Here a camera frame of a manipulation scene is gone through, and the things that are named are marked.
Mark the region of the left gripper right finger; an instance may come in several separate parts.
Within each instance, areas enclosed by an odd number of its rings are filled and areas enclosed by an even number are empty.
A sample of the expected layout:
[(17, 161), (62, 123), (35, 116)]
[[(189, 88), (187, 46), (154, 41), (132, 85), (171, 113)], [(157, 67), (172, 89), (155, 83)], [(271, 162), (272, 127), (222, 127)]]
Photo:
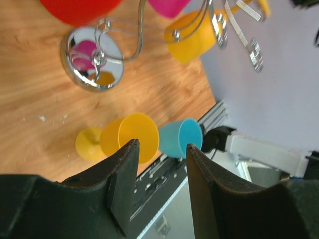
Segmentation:
[(197, 239), (318, 238), (318, 180), (286, 180), (264, 188), (193, 144), (187, 146), (186, 166)]

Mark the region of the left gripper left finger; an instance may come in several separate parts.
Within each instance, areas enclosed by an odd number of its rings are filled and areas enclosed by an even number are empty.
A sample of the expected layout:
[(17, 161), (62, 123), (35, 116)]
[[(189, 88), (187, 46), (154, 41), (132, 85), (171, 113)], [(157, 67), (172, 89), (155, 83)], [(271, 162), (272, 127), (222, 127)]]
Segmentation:
[(124, 239), (132, 214), (140, 144), (63, 182), (39, 175), (0, 177), (3, 239)]

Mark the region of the yellow wine glass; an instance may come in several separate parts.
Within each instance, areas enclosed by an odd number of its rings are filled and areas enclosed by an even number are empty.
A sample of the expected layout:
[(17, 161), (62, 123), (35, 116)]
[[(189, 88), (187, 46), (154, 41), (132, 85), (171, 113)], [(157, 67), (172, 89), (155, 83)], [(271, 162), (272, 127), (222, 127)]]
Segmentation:
[(139, 164), (151, 161), (159, 149), (156, 123), (144, 113), (134, 113), (113, 120), (104, 128), (86, 127), (75, 138), (75, 150), (84, 160), (97, 161), (109, 157), (132, 139), (140, 143)]
[(215, 43), (221, 48), (227, 44), (226, 25), (229, 14), (243, 10), (256, 21), (270, 16), (271, 10), (266, 0), (258, 0), (262, 14), (248, 6), (249, 0), (236, 0), (228, 10), (213, 7), (213, 1), (206, 0), (200, 9), (192, 11), (173, 23), (164, 31), (164, 40), (169, 52), (178, 61), (188, 63), (207, 52)]

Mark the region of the cyan plastic wine glass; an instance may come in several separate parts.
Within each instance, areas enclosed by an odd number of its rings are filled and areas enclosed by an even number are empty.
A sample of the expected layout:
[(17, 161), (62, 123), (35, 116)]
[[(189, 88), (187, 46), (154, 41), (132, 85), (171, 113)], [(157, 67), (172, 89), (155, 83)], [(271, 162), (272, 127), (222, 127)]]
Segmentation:
[(203, 132), (196, 120), (174, 121), (159, 129), (159, 150), (168, 157), (186, 159), (188, 144), (202, 148)]

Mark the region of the red plastic wine glass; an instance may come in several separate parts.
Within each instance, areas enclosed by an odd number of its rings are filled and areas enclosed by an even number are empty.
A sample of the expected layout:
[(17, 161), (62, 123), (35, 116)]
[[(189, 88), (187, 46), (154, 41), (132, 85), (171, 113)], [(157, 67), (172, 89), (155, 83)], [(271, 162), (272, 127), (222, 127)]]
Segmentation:
[(85, 25), (114, 10), (121, 0), (41, 0), (44, 8), (61, 22)]

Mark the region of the magenta plastic wine glass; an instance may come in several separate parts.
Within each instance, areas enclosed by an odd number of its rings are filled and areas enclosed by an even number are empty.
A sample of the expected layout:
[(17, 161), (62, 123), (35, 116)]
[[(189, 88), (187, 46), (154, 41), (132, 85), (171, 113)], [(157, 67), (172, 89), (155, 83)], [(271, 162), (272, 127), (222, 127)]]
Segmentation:
[(191, 0), (148, 0), (148, 3), (158, 14), (174, 18), (178, 16)]

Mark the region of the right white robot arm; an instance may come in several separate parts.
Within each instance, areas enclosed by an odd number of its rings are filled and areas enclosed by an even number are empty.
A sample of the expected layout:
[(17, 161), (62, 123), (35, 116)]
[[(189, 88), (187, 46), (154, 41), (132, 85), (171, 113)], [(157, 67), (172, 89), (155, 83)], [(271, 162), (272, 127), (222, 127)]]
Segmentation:
[(268, 167), (286, 172), (295, 178), (318, 180), (319, 152), (293, 149), (247, 136), (237, 129), (218, 126), (203, 137), (201, 151), (213, 149), (240, 155)]

